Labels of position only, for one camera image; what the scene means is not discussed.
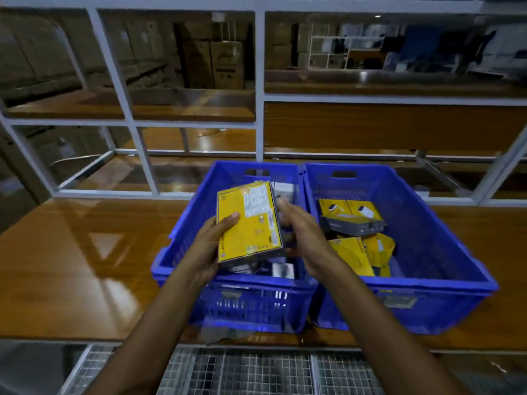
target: barcode label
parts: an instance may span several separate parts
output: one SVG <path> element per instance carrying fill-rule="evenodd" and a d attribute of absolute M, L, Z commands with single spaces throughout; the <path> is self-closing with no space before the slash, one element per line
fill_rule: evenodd
<path fill-rule="evenodd" d="M 269 229 L 274 230 L 273 211 L 267 211 L 267 216 L 269 217 Z"/>
<path fill-rule="evenodd" d="M 267 213 L 270 210 L 267 185 L 251 187 L 250 192 L 244 193 L 243 207 L 246 218 Z"/>
<path fill-rule="evenodd" d="M 278 245 L 278 233 L 275 230 L 271 231 L 271 243 Z"/>

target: forearm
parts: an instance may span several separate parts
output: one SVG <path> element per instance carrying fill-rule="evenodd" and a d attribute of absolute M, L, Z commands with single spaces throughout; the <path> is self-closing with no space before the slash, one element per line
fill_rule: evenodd
<path fill-rule="evenodd" d="M 86 395 L 155 394 L 199 292 L 192 272 L 176 268 Z"/>
<path fill-rule="evenodd" d="M 466 393 L 349 266 L 342 260 L 330 266 L 324 285 L 387 393 Z"/>

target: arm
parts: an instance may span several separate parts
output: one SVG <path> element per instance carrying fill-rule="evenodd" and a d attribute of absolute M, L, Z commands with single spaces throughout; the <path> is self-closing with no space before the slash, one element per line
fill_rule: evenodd
<path fill-rule="evenodd" d="M 218 270 L 221 235 L 238 214 L 207 220 L 184 258 L 144 312 L 127 340 L 90 384 L 85 395 L 155 394 L 201 289 Z"/>
<path fill-rule="evenodd" d="M 284 199 L 278 207 L 308 273 L 326 286 L 387 393 L 467 394 L 337 255 L 311 215 Z"/>

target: person's left hand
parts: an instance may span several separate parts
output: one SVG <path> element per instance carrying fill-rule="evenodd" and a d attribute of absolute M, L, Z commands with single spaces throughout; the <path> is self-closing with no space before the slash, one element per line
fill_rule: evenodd
<path fill-rule="evenodd" d="M 200 287 L 207 285 L 218 271 L 217 253 L 220 237 L 239 220 L 240 214 L 238 212 L 222 219 L 217 224 L 215 216 L 208 219 L 179 262 L 178 267 L 186 269 Z"/>

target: grey box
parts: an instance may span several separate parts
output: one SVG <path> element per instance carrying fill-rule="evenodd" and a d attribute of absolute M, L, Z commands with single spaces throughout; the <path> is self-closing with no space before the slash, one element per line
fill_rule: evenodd
<path fill-rule="evenodd" d="M 319 220 L 320 227 L 325 232 L 336 231 L 352 237 L 381 233 L 386 226 L 384 221 L 378 219 L 368 219 L 365 222 L 347 222 L 341 219 L 332 219 L 328 216 L 320 216 Z"/>

